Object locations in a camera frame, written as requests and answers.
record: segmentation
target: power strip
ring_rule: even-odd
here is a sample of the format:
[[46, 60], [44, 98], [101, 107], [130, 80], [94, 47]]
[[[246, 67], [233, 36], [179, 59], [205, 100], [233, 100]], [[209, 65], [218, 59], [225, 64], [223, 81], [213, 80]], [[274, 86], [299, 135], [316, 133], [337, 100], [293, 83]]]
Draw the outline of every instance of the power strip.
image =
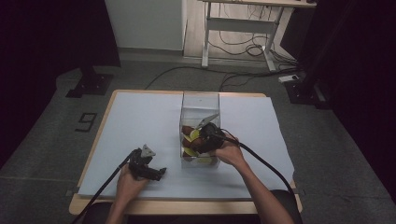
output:
[[298, 79], [300, 79], [300, 78], [297, 77], [296, 75], [291, 75], [291, 76], [286, 76], [286, 77], [280, 77], [279, 82], [284, 83], [284, 82], [289, 82], [289, 81], [297, 81]]

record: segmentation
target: black curtain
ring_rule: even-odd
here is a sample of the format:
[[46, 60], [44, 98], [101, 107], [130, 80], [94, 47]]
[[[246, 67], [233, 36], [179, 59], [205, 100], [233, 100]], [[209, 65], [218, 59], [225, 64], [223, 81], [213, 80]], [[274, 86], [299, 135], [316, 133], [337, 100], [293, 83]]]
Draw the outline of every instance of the black curtain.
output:
[[[350, 10], [346, 10], [348, 3], [352, 3]], [[307, 77], [318, 78], [334, 113], [393, 201], [396, 200], [395, 15], [394, 1], [322, 0], [301, 54]], [[334, 35], [341, 18], [343, 22], [335, 39], [319, 58], [318, 52], [329, 36]]]
[[103, 0], [0, 1], [3, 165], [56, 90], [82, 64], [120, 66]]

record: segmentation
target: wooden table edge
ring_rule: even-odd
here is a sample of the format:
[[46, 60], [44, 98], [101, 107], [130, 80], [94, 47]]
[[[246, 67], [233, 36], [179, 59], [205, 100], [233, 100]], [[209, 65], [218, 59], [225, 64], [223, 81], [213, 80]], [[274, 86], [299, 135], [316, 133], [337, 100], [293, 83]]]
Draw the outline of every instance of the wooden table edge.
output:
[[[93, 141], [91, 152], [88, 156], [88, 159], [85, 163], [84, 169], [81, 173], [81, 177], [78, 181], [78, 187], [81, 186], [81, 183], [84, 179], [84, 176], [87, 172], [88, 166], [91, 162], [92, 155], [96, 149], [99, 138], [102, 134], [104, 126], [106, 124], [106, 120], [108, 114], [113, 106], [113, 102], [117, 97], [117, 94], [120, 92], [134, 92], [134, 93], [155, 93], [155, 94], [183, 94], [183, 91], [142, 91], [142, 90], [115, 90], [113, 91], [111, 98], [108, 102], [105, 114], [103, 116], [102, 122], [98, 129], [98, 133]], [[266, 97], [263, 93], [248, 93], [248, 92], [219, 92], [220, 96], [230, 96], [230, 97]], [[295, 189], [294, 181], [291, 182], [291, 187]], [[295, 194], [299, 211], [303, 211], [302, 204], [300, 202], [300, 197], [298, 194]], [[69, 212], [73, 215], [78, 215], [88, 204], [90, 201], [89, 198], [84, 198], [78, 194], [74, 194], [72, 201], [69, 205]], [[111, 199], [106, 200], [96, 200], [99, 202], [113, 202]], [[196, 206], [201, 205], [199, 212], [197, 212]], [[257, 214], [256, 208], [253, 202], [234, 202], [234, 201], [217, 201], [217, 202], [190, 202], [190, 201], [152, 201], [152, 200], [136, 200], [129, 204], [126, 209], [126, 214], [139, 214], [139, 215], [209, 215], [209, 214]]]

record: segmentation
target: transparent box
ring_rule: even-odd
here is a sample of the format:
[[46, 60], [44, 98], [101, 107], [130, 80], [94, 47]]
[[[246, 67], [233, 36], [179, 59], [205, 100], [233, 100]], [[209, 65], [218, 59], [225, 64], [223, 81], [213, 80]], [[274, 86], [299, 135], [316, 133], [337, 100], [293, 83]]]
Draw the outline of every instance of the transparent box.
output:
[[218, 114], [218, 116], [211, 120], [211, 122], [220, 127], [219, 94], [217, 92], [183, 92], [179, 129], [180, 159], [182, 168], [218, 168], [220, 162], [219, 158], [210, 156], [208, 153], [193, 153], [194, 151], [191, 148], [189, 149], [188, 147], [184, 147], [188, 142], [186, 142], [186, 134], [183, 133], [183, 127], [191, 127], [194, 129], [203, 119], [215, 114]]

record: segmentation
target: white wall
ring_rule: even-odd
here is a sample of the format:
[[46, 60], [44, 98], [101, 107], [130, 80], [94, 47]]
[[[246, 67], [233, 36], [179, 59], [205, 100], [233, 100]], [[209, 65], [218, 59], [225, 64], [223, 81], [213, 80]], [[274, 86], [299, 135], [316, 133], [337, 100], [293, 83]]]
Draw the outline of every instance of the white wall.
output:
[[119, 48], [182, 50], [186, 0], [106, 0]]

